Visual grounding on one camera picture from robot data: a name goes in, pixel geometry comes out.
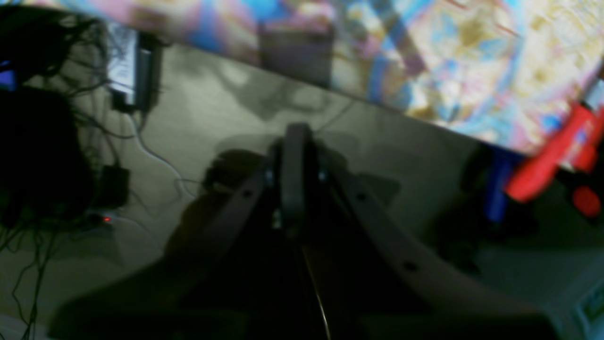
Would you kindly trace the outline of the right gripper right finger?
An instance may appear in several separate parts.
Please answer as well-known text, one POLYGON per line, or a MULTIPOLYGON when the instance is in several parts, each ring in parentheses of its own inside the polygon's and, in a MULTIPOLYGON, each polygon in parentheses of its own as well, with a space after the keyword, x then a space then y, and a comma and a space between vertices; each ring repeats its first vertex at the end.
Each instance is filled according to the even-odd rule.
POLYGON ((300 237, 335 339, 557 339, 539 308, 488 288, 400 230, 306 124, 300 237))

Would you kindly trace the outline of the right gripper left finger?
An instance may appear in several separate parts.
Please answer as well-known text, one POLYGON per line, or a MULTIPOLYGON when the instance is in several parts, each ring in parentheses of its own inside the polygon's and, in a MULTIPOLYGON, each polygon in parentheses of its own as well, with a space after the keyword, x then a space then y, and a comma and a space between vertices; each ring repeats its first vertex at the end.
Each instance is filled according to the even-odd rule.
POLYGON ((244 238, 297 230, 302 222, 302 124, 287 126, 269 155, 195 235, 138 273, 65 304, 52 320, 57 340, 237 339, 247 315, 228 308, 188 307, 196 290, 218 276, 244 238))

